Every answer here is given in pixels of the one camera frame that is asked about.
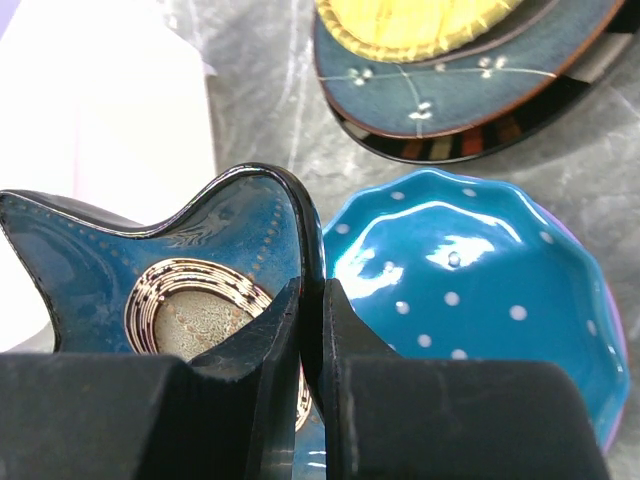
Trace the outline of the turquoise polka dot plate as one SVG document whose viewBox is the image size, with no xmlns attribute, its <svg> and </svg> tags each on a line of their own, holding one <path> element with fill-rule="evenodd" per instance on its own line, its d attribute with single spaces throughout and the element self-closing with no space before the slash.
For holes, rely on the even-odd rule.
<svg viewBox="0 0 640 480">
<path fill-rule="evenodd" d="M 403 356 L 560 365 L 600 444 L 626 379 L 604 284 L 535 213 L 512 190 L 418 170 L 345 203 L 323 231 L 327 274 Z"/>
</svg>

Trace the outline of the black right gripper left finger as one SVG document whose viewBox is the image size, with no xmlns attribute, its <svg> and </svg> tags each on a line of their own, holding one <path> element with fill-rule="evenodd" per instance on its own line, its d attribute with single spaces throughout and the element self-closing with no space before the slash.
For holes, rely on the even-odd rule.
<svg viewBox="0 0 640 480">
<path fill-rule="evenodd" d="M 191 362 L 161 355 L 5 354 L 5 479 L 287 479 L 300 282 Z"/>
</svg>

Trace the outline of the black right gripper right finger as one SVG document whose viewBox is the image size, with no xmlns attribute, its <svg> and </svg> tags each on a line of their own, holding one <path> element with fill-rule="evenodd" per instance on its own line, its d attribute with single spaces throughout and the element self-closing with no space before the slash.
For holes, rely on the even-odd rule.
<svg viewBox="0 0 640 480">
<path fill-rule="evenodd" d="M 408 359 L 323 299 L 331 479 L 605 479 L 585 404 L 551 363 Z"/>
</svg>

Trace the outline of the blue star-shaped dish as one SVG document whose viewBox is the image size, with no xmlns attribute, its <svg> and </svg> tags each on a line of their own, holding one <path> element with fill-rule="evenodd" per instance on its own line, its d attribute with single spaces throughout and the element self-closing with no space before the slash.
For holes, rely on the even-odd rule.
<svg viewBox="0 0 640 480">
<path fill-rule="evenodd" d="M 318 347 L 324 259 L 308 192 L 290 172 L 233 167 L 178 213 L 141 226 L 40 192 L 1 195 L 1 228 L 50 313 L 56 352 L 172 354 L 219 370 L 238 401 L 218 409 L 225 440 L 254 440 L 249 479 L 287 479 L 311 404 L 302 361 Z"/>
</svg>

